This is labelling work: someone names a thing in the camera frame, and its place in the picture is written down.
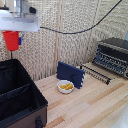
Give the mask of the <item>blue-padded gripper finger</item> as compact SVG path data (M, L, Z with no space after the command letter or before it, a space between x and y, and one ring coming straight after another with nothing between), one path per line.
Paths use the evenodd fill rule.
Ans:
M22 35L19 37L19 45L22 44L22 37L23 37L23 32L22 32Z

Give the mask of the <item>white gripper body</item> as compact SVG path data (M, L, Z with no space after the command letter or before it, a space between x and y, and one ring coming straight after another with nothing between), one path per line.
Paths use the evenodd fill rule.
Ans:
M14 17L7 10L0 10L0 30L38 32L40 29L39 18L36 15Z

